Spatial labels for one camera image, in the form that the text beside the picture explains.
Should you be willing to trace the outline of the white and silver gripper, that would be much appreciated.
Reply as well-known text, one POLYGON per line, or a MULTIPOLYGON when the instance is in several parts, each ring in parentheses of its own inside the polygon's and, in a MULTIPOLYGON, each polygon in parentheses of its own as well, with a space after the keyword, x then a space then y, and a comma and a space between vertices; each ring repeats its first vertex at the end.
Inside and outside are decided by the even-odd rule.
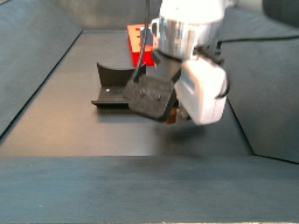
POLYGON ((163 0, 151 22, 154 47, 168 57, 188 60, 198 46, 216 42, 227 0, 163 0))

